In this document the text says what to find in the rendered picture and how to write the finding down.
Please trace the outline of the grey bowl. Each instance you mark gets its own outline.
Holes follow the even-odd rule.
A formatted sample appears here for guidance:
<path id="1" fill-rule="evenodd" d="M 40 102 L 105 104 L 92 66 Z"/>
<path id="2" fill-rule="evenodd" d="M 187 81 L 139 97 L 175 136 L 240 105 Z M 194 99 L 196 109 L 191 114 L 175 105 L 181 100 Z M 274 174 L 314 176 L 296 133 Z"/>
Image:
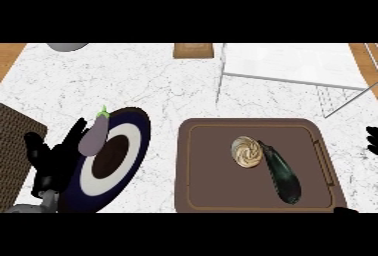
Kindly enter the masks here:
<path id="1" fill-rule="evenodd" d="M 58 52 L 71 52 L 82 49 L 86 43 L 49 43 L 48 46 Z"/>

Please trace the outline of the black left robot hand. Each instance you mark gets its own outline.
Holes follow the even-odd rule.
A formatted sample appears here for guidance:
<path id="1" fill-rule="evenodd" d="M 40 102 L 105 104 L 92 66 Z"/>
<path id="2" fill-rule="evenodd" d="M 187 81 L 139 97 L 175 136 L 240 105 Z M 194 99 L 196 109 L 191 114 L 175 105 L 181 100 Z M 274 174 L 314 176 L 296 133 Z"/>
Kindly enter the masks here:
<path id="1" fill-rule="evenodd" d="M 27 158 L 38 171 L 32 190 L 32 195 L 36 198 L 43 198 L 43 193 L 48 190 L 63 193 L 67 189 L 82 158 L 79 143 L 89 131 L 86 125 L 88 121 L 80 118 L 66 139 L 54 148 L 49 148 L 36 132 L 29 132 L 24 135 Z"/>

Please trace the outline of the brown tray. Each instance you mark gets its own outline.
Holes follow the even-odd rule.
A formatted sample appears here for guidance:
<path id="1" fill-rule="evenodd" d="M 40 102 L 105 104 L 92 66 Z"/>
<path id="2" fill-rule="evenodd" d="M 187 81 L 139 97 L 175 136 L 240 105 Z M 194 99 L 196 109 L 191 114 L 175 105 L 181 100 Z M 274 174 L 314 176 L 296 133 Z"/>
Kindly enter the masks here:
<path id="1" fill-rule="evenodd" d="M 286 203 L 269 167 L 241 167 L 232 142 L 271 145 L 300 180 L 302 198 Z M 348 205 L 315 123 L 302 118 L 193 118 L 179 128 L 175 207 L 181 212 L 330 213 Z"/>

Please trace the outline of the purple eggplant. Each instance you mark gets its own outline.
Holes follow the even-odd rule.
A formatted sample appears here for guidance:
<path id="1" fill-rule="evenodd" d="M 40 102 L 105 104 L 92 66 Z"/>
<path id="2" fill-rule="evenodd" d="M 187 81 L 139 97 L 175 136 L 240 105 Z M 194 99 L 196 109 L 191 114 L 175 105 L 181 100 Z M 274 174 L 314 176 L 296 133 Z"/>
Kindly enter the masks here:
<path id="1" fill-rule="evenodd" d="M 85 156 L 95 156 L 100 153 L 108 138 L 108 126 L 110 113 L 107 111 L 107 107 L 102 107 L 94 126 L 79 143 L 79 151 Z"/>

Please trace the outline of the brown wooden box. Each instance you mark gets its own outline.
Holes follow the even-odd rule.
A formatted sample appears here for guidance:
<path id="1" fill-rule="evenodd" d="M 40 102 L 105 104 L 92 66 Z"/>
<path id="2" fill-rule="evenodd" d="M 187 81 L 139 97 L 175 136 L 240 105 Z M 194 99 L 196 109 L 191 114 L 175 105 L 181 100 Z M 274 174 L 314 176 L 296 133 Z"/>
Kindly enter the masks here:
<path id="1" fill-rule="evenodd" d="M 215 48 L 212 43 L 176 43 L 173 57 L 182 58 L 213 58 Z"/>

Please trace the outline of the dark blue and white plate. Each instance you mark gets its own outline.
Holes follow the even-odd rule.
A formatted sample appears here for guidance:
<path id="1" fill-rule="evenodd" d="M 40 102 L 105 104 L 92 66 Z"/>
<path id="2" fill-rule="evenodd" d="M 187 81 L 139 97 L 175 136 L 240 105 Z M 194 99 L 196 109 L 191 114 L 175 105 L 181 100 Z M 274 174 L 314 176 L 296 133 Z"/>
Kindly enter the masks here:
<path id="1" fill-rule="evenodd" d="M 139 170 L 151 140 L 151 121 L 141 108 L 110 114 L 101 152 L 79 160 L 70 185 L 60 196 L 60 213 L 97 213 L 117 198 Z"/>

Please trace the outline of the dark green cucumber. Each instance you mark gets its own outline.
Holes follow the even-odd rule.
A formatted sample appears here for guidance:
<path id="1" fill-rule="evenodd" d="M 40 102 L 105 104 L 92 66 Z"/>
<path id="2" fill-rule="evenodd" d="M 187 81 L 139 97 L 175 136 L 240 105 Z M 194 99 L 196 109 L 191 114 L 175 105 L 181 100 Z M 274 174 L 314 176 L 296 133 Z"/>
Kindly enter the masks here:
<path id="1" fill-rule="evenodd" d="M 297 175 L 277 149 L 263 142 L 259 142 L 259 144 L 263 149 L 278 196 L 287 204 L 296 204 L 302 198 L 302 185 Z"/>

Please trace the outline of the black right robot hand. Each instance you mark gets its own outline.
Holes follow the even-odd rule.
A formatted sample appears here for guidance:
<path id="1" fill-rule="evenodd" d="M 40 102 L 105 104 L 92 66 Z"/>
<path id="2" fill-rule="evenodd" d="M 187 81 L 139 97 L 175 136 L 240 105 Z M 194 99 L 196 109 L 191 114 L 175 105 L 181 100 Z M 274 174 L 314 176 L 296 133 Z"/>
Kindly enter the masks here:
<path id="1" fill-rule="evenodd" d="M 368 150 L 378 155 L 378 127 L 367 127 L 367 132 L 370 136 L 367 137 L 367 140 L 370 142 L 368 144 Z"/>

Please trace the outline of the brown wicker basket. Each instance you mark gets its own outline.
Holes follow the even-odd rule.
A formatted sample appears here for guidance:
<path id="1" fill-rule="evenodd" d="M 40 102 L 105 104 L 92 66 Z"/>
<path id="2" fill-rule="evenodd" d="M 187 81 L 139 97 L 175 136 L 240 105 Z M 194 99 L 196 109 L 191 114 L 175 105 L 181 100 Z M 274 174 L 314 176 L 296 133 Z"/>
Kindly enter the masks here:
<path id="1" fill-rule="evenodd" d="M 30 173 L 24 135 L 46 137 L 48 127 L 0 103 L 0 213 L 15 203 Z"/>

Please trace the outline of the cream frosted cupcake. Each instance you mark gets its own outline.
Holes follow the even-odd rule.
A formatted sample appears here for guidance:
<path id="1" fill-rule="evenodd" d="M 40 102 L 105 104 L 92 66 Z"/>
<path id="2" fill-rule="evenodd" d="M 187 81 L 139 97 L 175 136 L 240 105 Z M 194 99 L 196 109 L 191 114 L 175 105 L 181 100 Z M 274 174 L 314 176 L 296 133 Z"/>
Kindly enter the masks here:
<path id="1" fill-rule="evenodd" d="M 244 168 L 255 168 L 263 159 L 263 149 L 259 142 L 249 136 L 240 136 L 232 142 L 232 158 Z"/>

